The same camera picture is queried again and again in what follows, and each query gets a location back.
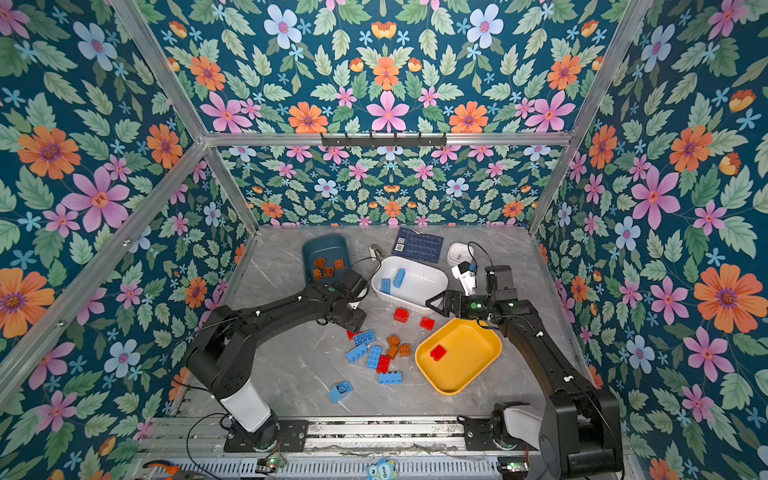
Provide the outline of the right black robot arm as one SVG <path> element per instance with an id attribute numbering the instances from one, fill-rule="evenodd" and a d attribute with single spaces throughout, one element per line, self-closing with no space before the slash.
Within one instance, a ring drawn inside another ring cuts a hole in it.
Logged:
<path id="1" fill-rule="evenodd" d="M 436 312 L 483 321 L 521 353 L 544 396 L 541 414 L 520 402 L 501 403 L 492 414 L 494 440 L 522 440 L 537 450 L 531 479 L 573 479 L 623 473 L 619 402 L 597 389 L 566 358 L 546 331 L 534 304 L 519 298 L 507 265 L 488 266 L 486 291 L 436 295 Z"/>

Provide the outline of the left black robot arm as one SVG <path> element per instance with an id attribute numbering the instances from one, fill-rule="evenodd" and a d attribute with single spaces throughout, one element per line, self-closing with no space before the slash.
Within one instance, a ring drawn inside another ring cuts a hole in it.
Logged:
<path id="1" fill-rule="evenodd" d="M 320 282 L 265 305 L 215 309 L 189 346 L 185 367 L 232 417 L 232 426 L 253 444 L 270 441 L 276 415 L 252 379 L 257 349 L 307 322 L 324 321 L 358 333 L 366 313 L 358 307 L 368 281 L 354 270 L 334 283 Z"/>

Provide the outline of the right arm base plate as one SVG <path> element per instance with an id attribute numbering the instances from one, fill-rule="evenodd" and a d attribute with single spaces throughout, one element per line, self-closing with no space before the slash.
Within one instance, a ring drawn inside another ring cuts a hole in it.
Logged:
<path id="1" fill-rule="evenodd" d="M 502 451 L 514 447 L 514 444 L 495 434 L 490 419 L 458 416 L 457 421 L 463 428 L 467 451 Z"/>

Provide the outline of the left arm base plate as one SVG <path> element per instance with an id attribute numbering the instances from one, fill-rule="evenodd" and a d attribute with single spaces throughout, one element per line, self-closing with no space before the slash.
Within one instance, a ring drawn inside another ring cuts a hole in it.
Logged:
<path id="1" fill-rule="evenodd" d="M 309 425 L 307 420 L 270 418 L 255 432 L 248 432 L 237 421 L 232 421 L 223 449 L 226 453 L 302 452 Z"/>

